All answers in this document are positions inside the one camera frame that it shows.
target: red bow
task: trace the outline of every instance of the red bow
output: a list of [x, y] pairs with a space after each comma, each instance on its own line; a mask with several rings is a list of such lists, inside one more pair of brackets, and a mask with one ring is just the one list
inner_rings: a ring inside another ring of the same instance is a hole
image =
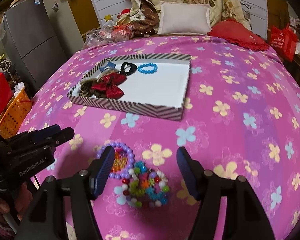
[[111, 73], [102, 77], [102, 81], [99, 84], [93, 85], [91, 88], [98, 91], [105, 91], [106, 97], [111, 99], [119, 99], [124, 95], [124, 92], [117, 87], [122, 82], [127, 79], [125, 75], [120, 75], [118, 73]]

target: human hand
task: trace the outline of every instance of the human hand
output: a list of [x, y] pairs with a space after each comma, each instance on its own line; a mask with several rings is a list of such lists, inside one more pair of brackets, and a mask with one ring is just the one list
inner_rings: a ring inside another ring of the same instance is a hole
[[[21, 220], [24, 212], [32, 201], [32, 194], [27, 189], [26, 183], [23, 183], [19, 189], [18, 197], [15, 201], [15, 208], [18, 212], [18, 218]], [[2, 213], [9, 213], [10, 208], [8, 204], [0, 198], [0, 223], [7, 224], [2, 216]]]

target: black scrunchie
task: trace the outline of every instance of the black scrunchie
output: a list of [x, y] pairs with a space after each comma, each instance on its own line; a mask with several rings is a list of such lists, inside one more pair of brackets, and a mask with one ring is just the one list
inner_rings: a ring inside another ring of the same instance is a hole
[[[125, 71], [125, 68], [127, 68], [126, 66], [130, 67], [128, 72]], [[136, 72], [137, 68], [138, 68], [137, 65], [134, 65], [133, 63], [123, 62], [121, 65], [120, 74], [125, 76], [130, 76]]]

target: metal screw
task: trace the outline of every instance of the metal screw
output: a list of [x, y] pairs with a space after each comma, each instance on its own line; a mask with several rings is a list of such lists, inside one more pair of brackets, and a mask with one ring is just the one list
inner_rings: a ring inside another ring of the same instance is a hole
[[238, 176], [238, 180], [241, 182], [245, 182], [247, 179], [244, 176]]
[[81, 171], [79, 171], [79, 175], [80, 176], [85, 176], [85, 175], [87, 175], [88, 174], [88, 171], [87, 170], [81, 170]]
[[53, 176], [48, 176], [46, 177], [46, 182], [52, 182], [54, 180], [54, 177]]
[[203, 172], [203, 174], [206, 175], [206, 176], [208, 176], [208, 177], [210, 177], [210, 176], [213, 175], [213, 172], [210, 171], [210, 170], [205, 170], [205, 171]]

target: bed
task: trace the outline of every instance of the bed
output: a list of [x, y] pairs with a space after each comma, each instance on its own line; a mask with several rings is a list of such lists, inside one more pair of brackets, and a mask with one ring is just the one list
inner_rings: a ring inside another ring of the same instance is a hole
[[[140, 53], [191, 55], [181, 122], [75, 105], [67, 98], [101, 59]], [[118, 201], [115, 187], [121, 182], [109, 179], [92, 203], [106, 240], [187, 238], [199, 203], [178, 170], [179, 146], [219, 176], [246, 176], [276, 239], [284, 239], [300, 218], [300, 88], [272, 48], [253, 52], [216, 37], [161, 36], [78, 51], [36, 94], [19, 131], [53, 124], [73, 127], [75, 136], [56, 149], [55, 163], [37, 175], [40, 183], [48, 175], [64, 178], [86, 168], [111, 140], [126, 143], [137, 160], [169, 178], [169, 202], [155, 209]], [[223, 199], [215, 239], [222, 237], [225, 208]], [[67, 222], [73, 224], [69, 212]]]

